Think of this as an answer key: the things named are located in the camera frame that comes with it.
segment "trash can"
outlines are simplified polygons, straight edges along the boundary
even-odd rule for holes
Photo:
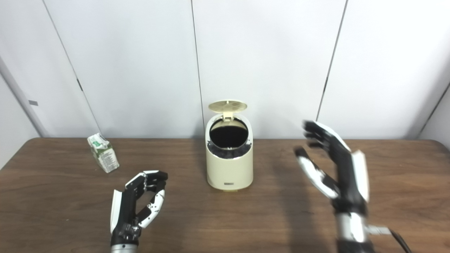
[[[218,113],[206,125],[208,183],[220,190],[246,188],[253,181],[253,133],[250,122],[237,113],[247,105],[222,100],[208,108]]]

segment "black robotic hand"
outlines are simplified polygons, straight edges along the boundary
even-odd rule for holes
[[[114,190],[111,208],[111,252],[135,253],[141,230],[159,214],[164,202],[168,176],[162,171],[144,171],[126,185],[125,190]],[[155,195],[150,204],[136,214],[136,201],[146,192]]]
[[[336,165],[337,180],[323,172],[304,148],[295,150],[300,167],[311,182],[332,200],[337,224],[339,253],[373,253],[366,225],[369,181],[365,156],[351,152],[332,129],[318,122],[306,121],[305,137],[311,148],[322,148]]]

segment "open lid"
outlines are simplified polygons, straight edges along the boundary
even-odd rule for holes
[[[208,108],[215,113],[223,113],[224,121],[234,119],[233,113],[238,113],[247,108],[247,104],[237,100],[221,100],[208,105]]]

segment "wire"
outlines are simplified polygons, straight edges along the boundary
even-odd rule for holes
[[[412,253],[411,249],[408,247],[408,245],[406,244],[405,240],[403,240],[403,238],[398,233],[394,232],[391,229],[389,231],[391,231],[392,236],[400,244],[400,246],[403,248],[403,250],[406,253]]]

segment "silver cylinder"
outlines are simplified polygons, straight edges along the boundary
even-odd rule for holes
[[[111,253],[137,253],[138,246],[135,244],[116,244],[111,246]]]
[[[345,241],[367,242],[366,219],[355,212],[338,213],[336,216],[337,238]]]

